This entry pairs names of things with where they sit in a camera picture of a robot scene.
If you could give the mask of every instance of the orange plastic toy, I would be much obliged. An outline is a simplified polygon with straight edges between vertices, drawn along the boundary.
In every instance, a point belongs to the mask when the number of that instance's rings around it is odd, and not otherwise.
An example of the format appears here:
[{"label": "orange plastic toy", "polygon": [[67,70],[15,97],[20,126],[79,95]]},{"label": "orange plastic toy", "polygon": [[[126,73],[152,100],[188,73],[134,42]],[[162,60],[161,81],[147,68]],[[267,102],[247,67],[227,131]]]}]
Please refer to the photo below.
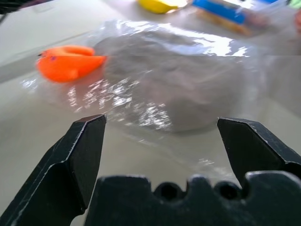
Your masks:
[{"label": "orange plastic toy", "polygon": [[41,74],[51,81],[70,82],[82,78],[106,60],[84,46],[61,46],[44,51],[37,62]]}]

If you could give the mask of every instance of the black cable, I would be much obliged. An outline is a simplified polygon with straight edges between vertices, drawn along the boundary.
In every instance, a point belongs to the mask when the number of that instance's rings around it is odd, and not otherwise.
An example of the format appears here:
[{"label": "black cable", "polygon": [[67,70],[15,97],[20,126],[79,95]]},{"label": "black cable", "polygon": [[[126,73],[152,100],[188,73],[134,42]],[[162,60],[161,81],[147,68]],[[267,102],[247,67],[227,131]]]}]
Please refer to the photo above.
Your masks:
[{"label": "black cable", "polygon": [[5,13],[1,18],[0,18],[0,25],[3,23],[5,18],[8,16],[8,13]]}]

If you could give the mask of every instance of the table surface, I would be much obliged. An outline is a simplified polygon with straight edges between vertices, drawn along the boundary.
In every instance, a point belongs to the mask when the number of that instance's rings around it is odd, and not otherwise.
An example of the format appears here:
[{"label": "table surface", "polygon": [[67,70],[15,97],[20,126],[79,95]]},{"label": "table surface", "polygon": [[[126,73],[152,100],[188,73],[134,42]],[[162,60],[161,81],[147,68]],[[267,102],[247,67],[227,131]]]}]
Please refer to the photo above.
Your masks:
[{"label": "table surface", "polygon": [[[287,13],[292,14],[293,11],[288,9]],[[184,15],[187,11],[165,16],[151,15],[141,11],[133,0],[86,0],[85,3],[58,0],[22,9],[7,18],[0,26],[0,213],[14,198],[45,151],[73,121],[85,116],[49,104],[22,88],[22,81],[34,70],[37,51],[43,46],[96,29],[108,19],[153,20],[218,35],[232,35],[203,22],[199,25],[185,22],[181,20]],[[291,15],[286,17],[286,23],[291,22],[290,18]],[[257,120],[301,153],[301,59],[289,40],[292,37],[290,30],[283,45],[275,46],[277,54],[269,56],[270,73],[275,75],[275,81]],[[268,36],[262,36],[247,41],[264,46],[268,39]],[[189,161],[181,161],[179,153],[167,152],[125,136],[122,130],[109,122],[99,176],[143,174],[150,178],[153,187],[162,181],[173,181],[185,188],[186,179],[200,172],[207,174],[213,182],[223,178],[235,181],[217,129],[168,137],[166,140],[172,139],[195,147],[182,153],[184,159],[190,159],[188,156],[195,159],[192,165]],[[84,217],[80,216],[72,225],[82,225],[83,220]]]}]

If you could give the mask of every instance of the yellow object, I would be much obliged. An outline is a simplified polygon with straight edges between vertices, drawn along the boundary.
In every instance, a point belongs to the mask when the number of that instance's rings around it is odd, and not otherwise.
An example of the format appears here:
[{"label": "yellow object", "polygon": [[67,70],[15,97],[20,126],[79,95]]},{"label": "yellow object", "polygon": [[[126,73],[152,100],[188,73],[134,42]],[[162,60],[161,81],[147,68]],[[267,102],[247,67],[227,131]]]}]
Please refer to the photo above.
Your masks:
[{"label": "yellow object", "polygon": [[164,14],[171,10],[178,9],[181,7],[179,2],[179,0],[138,0],[138,3],[143,8],[157,14]]}]

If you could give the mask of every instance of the clear plastic bag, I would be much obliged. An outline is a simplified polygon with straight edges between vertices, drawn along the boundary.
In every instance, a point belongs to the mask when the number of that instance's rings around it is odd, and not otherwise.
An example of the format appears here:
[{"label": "clear plastic bag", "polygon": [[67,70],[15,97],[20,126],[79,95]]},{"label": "clear plastic bag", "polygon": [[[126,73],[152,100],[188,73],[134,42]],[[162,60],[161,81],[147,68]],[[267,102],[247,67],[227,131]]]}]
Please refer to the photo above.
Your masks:
[{"label": "clear plastic bag", "polygon": [[[260,114],[266,82],[255,47],[169,24],[129,21],[106,22],[87,41],[97,55],[108,56],[102,68],[66,84],[37,75],[23,87],[74,112],[106,113],[110,122],[127,125],[128,136],[165,145],[197,172],[200,162],[210,160],[193,145],[195,134],[220,116],[256,120]],[[193,136],[182,137],[191,130]]]}]

